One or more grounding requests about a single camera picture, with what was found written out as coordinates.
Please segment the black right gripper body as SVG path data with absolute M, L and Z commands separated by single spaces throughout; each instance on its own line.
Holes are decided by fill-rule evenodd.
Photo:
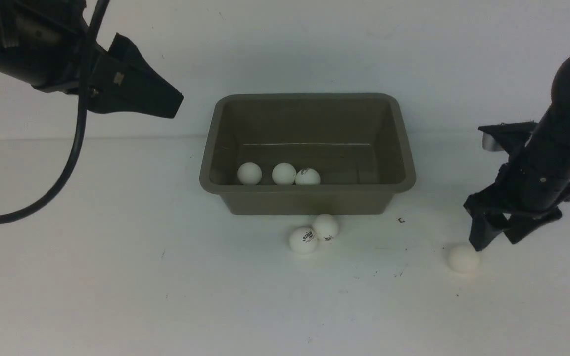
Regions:
M 563 202 L 570 202 L 570 181 L 542 176 L 535 170 L 503 164 L 494 183 L 471 194 L 464 208 L 472 216 L 511 214 L 544 217 Z

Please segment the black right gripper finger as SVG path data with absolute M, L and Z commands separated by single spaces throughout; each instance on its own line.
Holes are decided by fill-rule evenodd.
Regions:
M 469 243 L 477 252 L 487 248 L 495 237 L 505 231 L 502 208 L 467 205 L 467 212 L 472 219 Z
M 508 220 L 509 227 L 504 231 L 504 234 L 510 243 L 516 245 L 539 228 L 558 221 L 562 217 L 563 212 L 561 210 L 550 210 L 543 216 L 511 215 Z

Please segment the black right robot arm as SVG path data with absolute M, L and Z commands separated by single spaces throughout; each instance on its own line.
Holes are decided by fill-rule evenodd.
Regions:
M 551 103 L 539 122 L 481 126 L 483 148 L 508 160 L 495 182 L 464 203 L 471 216 L 469 243 L 484 250 L 500 234 L 513 244 L 563 213 L 570 201 L 570 57 L 556 72 Z

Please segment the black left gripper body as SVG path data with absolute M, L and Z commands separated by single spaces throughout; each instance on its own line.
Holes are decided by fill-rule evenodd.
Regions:
M 59 49 L 57 54 L 52 55 L 47 79 L 40 84 L 34 84 L 33 88 L 44 93 L 61 92 L 66 95 L 77 95 L 84 40 L 84 38 L 76 39 L 68 47 Z

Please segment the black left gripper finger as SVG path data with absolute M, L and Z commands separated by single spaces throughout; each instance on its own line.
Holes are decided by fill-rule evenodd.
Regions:
M 88 110 L 97 114 L 134 112 L 172 119 L 184 99 L 121 34 L 95 59 L 88 83 Z

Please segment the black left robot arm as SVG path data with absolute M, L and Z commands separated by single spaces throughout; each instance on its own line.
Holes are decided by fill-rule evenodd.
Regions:
M 88 23 L 84 0 L 0 0 L 0 72 L 45 92 L 79 95 Z M 86 109 L 172 119 L 183 95 L 145 61 L 131 39 L 91 49 Z

